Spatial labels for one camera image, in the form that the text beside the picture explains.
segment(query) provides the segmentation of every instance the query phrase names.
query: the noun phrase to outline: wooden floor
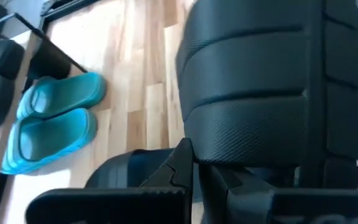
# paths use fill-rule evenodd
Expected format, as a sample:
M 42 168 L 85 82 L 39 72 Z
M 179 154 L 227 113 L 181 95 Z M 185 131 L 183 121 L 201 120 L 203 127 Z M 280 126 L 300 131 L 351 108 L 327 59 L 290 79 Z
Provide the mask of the wooden floor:
M 55 21 L 52 41 L 108 81 L 91 110 L 98 134 L 85 148 L 10 180 L 0 223 L 25 223 L 29 202 L 44 191 L 83 187 L 106 159 L 133 149 L 175 147 L 183 137 L 174 59 L 191 1 L 102 0 Z M 71 75 L 77 75 L 73 68 Z M 193 206 L 193 223 L 203 207 Z

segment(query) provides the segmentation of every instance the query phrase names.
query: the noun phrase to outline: teal slipper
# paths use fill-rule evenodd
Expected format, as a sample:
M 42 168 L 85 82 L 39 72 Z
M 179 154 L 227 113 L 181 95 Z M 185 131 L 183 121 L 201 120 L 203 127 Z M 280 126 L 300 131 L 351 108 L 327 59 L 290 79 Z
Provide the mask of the teal slipper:
M 74 108 L 94 106 L 105 94 L 106 81 L 94 72 L 63 80 L 43 77 L 24 93 L 16 116 L 51 118 Z
M 95 137 L 96 129 L 95 115 L 84 108 L 46 121 L 20 119 L 11 129 L 1 173 L 35 171 L 87 145 Z

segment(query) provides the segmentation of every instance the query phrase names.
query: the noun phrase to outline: laminate flooring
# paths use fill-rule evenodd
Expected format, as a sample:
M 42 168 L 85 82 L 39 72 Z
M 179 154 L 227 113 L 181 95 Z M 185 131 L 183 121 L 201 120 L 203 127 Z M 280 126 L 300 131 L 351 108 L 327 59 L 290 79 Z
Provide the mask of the laminate flooring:
M 193 1 L 101 0 L 51 24 L 52 42 L 108 82 L 91 110 L 98 134 L 83 149 L 9 180 L 0 223 L 25 223 L 29 202 L 49 189 L 83 187 L 105 160 L 134 149 L 175 147 L 184 136 L 175 56 Z M 80 74 L 73 68 L 71 75 Z M 202 204 L 193 205 L 199 223 Z

